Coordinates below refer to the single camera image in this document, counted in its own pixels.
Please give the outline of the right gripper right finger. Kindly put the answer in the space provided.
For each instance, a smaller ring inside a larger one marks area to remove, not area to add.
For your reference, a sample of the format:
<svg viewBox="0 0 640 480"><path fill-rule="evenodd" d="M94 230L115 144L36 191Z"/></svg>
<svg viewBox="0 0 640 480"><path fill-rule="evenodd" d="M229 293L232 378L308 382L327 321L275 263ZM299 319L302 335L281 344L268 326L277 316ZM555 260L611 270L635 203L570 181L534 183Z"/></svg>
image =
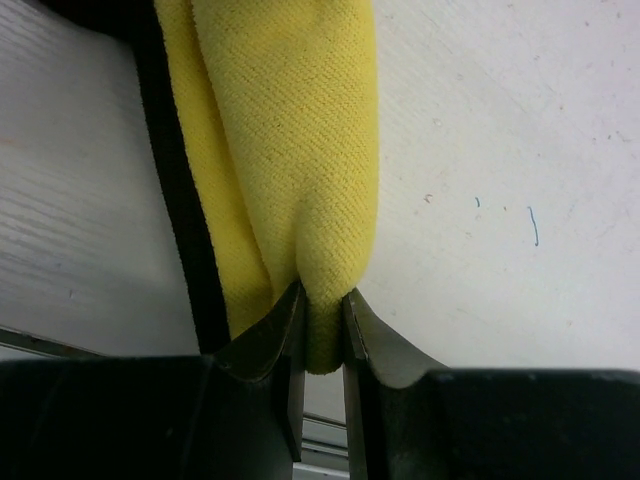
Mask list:
<svg viewBox="0 0 640 480"><path fill-rule="evenodd" d="M446 479L437 388L444 366L386 324L354 289L342 300L343 381L352 479Z"/></svg>

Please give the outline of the yellow and black towel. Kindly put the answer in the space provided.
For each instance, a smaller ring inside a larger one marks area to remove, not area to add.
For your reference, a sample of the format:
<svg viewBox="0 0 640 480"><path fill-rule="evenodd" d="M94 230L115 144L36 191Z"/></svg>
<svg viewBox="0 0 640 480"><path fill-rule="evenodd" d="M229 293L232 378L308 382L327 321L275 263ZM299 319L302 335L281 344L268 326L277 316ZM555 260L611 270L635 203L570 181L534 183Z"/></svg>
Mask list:
<svg viewBox="0 0 640 480"><path fill-rule="evenodd" d="M343 361L372 251L378 99L368 1L127 1L146 122L199 347L300 281L306 369Z"/></svg>

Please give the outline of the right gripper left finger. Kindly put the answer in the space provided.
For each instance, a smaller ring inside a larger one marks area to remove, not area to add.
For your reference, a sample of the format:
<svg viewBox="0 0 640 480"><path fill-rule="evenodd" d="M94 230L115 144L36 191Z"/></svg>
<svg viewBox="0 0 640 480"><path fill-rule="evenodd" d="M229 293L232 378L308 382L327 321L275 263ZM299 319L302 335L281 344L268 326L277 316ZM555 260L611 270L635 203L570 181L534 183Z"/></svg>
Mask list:
<svg viewBox="0 0 640 480"><path fill-rule="evenodd" d="M270 312L214 356L229 384L218 422L226 452L255 463L302 455L306 292L290 284Z"/></svg>

